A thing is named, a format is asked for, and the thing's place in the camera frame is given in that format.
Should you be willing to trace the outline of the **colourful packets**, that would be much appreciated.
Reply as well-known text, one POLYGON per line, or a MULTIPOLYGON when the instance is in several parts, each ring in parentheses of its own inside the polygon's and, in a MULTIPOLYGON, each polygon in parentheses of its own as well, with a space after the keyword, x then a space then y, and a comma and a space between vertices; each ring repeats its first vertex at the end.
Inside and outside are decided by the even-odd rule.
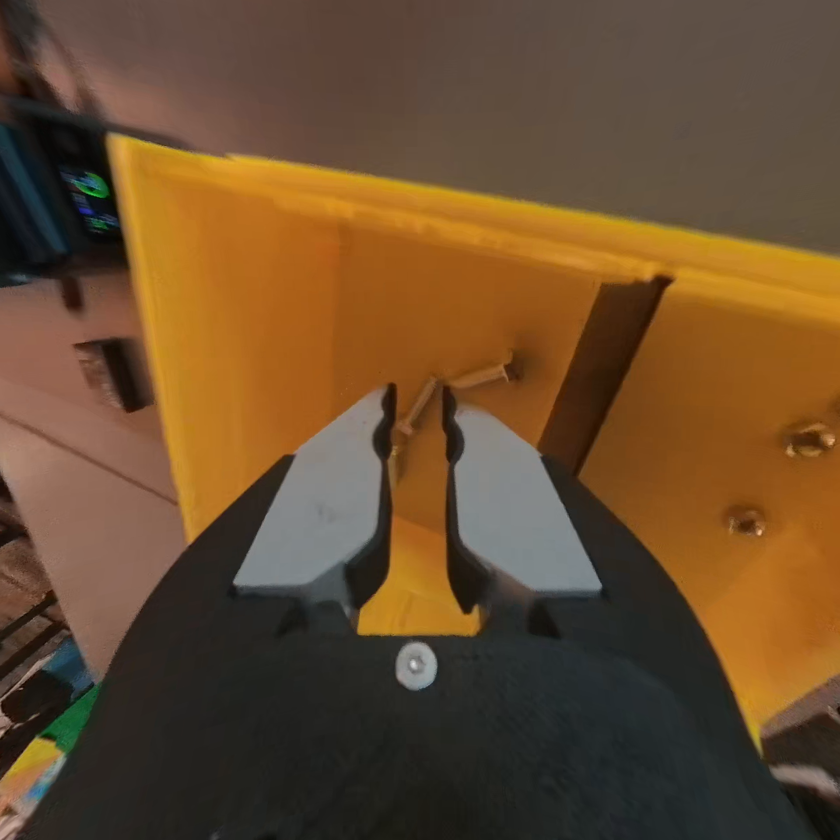
POLYGON ((47 738, 36 738, 1 780, 1 838, 15 838, 38 808, 67 761, 47 738))

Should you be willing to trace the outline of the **silver hex bolt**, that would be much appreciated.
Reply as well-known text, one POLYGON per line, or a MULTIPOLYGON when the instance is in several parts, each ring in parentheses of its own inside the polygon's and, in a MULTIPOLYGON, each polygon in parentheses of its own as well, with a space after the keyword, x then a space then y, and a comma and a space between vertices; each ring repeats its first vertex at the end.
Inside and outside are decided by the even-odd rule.
POLYGON ((470 391, 497 383, 510 384, 522 378, 522 365, 515 351, 509 351, 504 360, 467 371, 447 379, 453 391, 470 391))
POLYGON ((406 438, 415 435, 420 428, 424 413, 431 403, 438 388, 439 379, 432 375, 427 378, 414 397, 410 406, 395 424, 395 431, 406 438))

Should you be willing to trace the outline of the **yellow plastic bin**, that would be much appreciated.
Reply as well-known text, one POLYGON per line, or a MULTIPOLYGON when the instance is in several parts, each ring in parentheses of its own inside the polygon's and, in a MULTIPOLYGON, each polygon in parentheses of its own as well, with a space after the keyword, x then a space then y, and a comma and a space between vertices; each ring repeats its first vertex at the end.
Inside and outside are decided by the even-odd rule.
POLYGON ((674 278, 579 475, 646 543, 710 636, 751 734, 838 676, 838 255, 287 162, 108 139, 185 532, 368 392, 396 421, 392 572, 376 635, 475 635, 444 560, 447 379, 538 446, 605 282, 674 278), (728 533, 763 510, 759 539, 728 533))

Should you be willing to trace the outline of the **brown bin divider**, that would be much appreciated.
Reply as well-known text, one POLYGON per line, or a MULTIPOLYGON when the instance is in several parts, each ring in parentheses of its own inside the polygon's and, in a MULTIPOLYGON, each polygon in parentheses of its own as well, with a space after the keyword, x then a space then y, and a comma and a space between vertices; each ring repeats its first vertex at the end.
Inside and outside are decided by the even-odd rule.
POLYGON ((543 428, 538 451, 578 475, 674 278, 603 283, 543 428))

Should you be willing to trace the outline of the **black device with display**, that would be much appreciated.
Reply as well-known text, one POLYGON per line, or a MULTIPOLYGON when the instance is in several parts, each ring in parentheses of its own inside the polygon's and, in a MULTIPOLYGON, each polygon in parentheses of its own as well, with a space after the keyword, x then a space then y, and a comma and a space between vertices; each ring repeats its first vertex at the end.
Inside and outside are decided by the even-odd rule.
POLYGON ((97 119, 2 96, 3 288, 126 264, 109 132, 97 119))

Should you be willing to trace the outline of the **green plastic bin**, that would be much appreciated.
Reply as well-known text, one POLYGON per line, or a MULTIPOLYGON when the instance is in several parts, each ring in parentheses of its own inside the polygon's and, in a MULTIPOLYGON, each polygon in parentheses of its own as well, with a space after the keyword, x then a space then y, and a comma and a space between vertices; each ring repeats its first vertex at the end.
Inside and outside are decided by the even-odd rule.
POLYGON ((52 742, 62 755, 69 756, 88 724, 100 687, 96 684, 76 698, 38 737, 52 742))

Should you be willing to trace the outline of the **small black block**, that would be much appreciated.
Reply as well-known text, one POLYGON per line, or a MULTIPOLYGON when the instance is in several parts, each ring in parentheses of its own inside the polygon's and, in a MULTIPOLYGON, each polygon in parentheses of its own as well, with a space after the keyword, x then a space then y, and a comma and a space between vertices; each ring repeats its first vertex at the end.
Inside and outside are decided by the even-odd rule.
POLYGON ((103 404, 132 414, 154 404, 137 343, 111 337, 72 345, 82 378, 103 404))

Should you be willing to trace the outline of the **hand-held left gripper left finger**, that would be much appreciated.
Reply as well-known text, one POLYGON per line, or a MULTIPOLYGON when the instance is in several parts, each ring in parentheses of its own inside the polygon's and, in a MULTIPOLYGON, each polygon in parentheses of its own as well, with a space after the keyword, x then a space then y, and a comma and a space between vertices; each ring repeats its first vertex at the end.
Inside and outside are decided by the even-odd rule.
POLYGON ((232 596, 287 597, 359 611, 390 566, 389 458, 396 385, 375 388, 281 458, 273 493, 245 504, 250 523, 232 596))

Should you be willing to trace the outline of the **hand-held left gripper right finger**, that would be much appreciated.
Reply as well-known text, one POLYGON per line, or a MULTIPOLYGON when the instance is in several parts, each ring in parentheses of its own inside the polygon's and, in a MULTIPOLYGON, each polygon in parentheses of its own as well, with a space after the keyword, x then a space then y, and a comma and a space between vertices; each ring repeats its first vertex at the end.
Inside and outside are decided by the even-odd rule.
POLYGON ((486 410, 442 393, 448 582, 464 614, 529 613, 603 584, 540 453, 486 410))

